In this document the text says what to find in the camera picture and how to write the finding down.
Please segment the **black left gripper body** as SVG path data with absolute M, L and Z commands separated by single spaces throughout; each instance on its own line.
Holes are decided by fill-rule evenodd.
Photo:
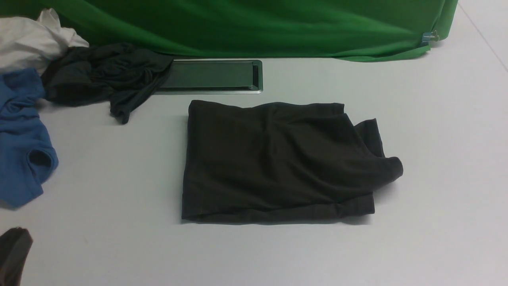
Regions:
M 0 237 L 0 284 L 19 286 L 24 264 L 33 244 L 29 231 L 16 227 Z

